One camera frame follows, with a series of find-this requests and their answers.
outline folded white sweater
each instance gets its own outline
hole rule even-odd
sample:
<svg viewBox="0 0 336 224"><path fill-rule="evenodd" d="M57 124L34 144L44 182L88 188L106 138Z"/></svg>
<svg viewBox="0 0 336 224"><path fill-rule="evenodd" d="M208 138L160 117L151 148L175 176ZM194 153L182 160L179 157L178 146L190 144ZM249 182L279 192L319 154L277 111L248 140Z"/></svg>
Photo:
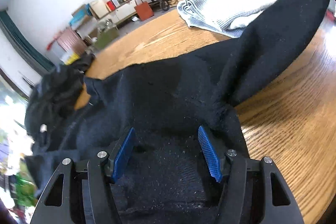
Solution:
<svg viewBox="0 0 336 224"><path fill-rule="evenodd" d="M177 10L189 27L199 27L232 38L277 0L183 0Z"/></svg>

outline blue gripper pad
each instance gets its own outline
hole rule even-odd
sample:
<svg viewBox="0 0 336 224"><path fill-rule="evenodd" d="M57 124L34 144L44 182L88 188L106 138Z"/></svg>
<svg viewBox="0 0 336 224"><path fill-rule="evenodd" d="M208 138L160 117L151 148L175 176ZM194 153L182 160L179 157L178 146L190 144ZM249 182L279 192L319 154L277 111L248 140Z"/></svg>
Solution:
<svg viewBox="0 0 336 224"><path fill-rule="evenodd" d="M220 159L211 144L209 139L209 134L207 133L203 126L198 128L198 141L201 145L203 155L207 162L210 174L216 179L217 182L221 182L223 175L221 173L221 162Z"/></svg>
<svg viewBox="0 0 336 224"><path fill-rule="evenodd" d="M116 181L123 176L126 166L127 166L127 162L131 156L131 153L132 153L132 150L135 144L134 128L131 128L129 130L124 140L121 140L121 138L116 144L115 149L114 149L115 151L116 149L120 147L119 152L117 153L114 159L113 173L111 176L114 183L116 183Z"/></svg>

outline wood grain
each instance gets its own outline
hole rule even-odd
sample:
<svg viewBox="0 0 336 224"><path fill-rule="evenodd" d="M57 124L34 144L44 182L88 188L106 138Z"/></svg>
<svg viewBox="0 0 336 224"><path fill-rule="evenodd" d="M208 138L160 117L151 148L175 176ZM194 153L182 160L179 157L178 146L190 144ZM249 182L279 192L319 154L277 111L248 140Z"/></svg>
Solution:
<svg viewBox="0 0 336 224"><path fill-rule="evenodd" d="M317 222L336 193L336 31L327 25L287 70L236 107L251 157L275 160L306 224ZM188 28L175 10L105 49L87 76L104 79L128 65L175 57L224 39ZM76 108L88 99L84 91Z"/></svg>

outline stroller wheel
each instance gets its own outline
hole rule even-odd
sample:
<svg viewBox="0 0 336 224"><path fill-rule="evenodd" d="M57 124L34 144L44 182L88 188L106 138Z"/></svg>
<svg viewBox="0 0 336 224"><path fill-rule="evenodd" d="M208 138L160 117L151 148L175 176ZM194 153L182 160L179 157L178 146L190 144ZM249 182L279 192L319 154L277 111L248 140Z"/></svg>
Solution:
<svg viewBox="0 0 336 224"><path fill-rule="evenodd" d="M168 11L169 8L170 8L168 0L161 0L160 1L160 8L164 11Z"/></svg>

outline teal curtain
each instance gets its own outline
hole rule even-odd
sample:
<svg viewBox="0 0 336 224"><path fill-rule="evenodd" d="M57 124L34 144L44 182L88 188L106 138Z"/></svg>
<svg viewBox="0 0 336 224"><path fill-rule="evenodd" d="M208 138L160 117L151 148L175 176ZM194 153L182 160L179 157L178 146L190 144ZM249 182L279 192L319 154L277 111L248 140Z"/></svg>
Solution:
<svg viewBox="0 0 336 224"><path fill-rule="evenodd" d="M16 27L14 22L11 20L6 11L0 12L0 21L9 32L12 40L16 44L15 49L19 49L19 54L26 60L28 64L34 63L40 65L44 70L51 71L55 66L48 59L46 59L42 54L40 54L22 35L19 29Z"/></svg>

